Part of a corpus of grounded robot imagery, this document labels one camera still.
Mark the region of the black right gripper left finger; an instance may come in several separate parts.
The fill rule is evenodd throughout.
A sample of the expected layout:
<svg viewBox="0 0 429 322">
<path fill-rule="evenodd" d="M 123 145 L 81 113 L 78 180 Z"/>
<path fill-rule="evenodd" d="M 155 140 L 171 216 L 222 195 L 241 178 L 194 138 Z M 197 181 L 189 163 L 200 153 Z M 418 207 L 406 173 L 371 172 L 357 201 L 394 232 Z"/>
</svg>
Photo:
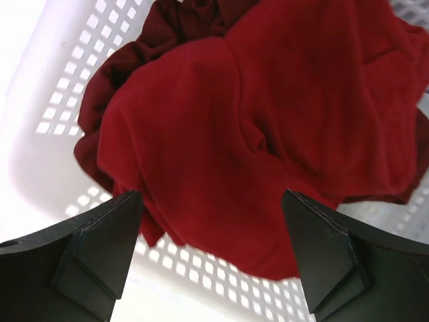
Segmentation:
<svg viewBox="0 0 429 322">
<path fill-rule="evenodd" d="M 133 191 L 1 243 L 1 320 L 110 321 L 141 215 Z"/>
</svg>

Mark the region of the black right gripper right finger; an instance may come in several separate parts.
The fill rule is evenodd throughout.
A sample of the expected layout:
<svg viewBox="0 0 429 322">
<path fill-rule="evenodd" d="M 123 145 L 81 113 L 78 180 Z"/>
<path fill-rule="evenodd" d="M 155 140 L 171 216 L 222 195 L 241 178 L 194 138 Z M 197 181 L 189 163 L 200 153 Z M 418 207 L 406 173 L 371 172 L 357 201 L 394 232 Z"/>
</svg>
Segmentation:
<svg viewBox="0 0 429 322">
<path fill-rule="evenodd" d="M 282 209 L 317 321 L 428 320 L 428 245 L 290 190 Z"/>
</svg>

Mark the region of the bright red t shirt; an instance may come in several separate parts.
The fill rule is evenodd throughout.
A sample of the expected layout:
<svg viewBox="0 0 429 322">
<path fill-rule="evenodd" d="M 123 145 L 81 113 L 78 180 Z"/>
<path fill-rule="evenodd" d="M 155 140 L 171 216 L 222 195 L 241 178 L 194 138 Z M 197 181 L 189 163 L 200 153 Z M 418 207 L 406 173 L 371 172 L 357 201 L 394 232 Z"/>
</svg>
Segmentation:
<svg viewBox="0 0 429 322">
<path fill-rule="evenodd" d="M 418 168 L 428 33 L 387 1 L 261 1 L 223 37 L 138 68 L 103 116 L 97 163 L 136 190 L 141 232 L 279 280 L 298 273 L 286 190 L 336 208 L 398 195 Z"/>
</svg>

